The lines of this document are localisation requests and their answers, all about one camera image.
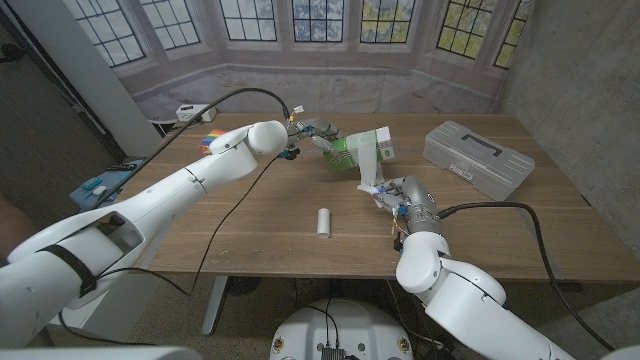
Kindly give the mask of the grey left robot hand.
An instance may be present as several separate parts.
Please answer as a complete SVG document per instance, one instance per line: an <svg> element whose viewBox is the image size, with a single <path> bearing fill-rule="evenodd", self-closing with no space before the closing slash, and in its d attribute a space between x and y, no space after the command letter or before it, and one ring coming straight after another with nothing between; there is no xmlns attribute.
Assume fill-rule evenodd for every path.
<svg viewBox="0 0 640 360"><path fill-rule="evenodd" d="M287 127L287 145L282 156L287 160L295 160L300 154L298 142L309 138L311 143L324 153L332 156L339 154L333 142L343 138L340 130L325 118L309 118L290 122Z"/></svg>

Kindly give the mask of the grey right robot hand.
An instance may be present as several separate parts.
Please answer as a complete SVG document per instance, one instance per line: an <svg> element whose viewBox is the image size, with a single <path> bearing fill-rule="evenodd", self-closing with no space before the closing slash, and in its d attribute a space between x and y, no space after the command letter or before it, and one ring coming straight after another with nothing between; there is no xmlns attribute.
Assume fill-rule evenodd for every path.
<svg viewBox="0 0 640 360"><path fill-rule="evenodd" d="M401 216L409 234L441 233L438 205L431 192L415 176L381 183L372 197L392 215Z"/></svg>

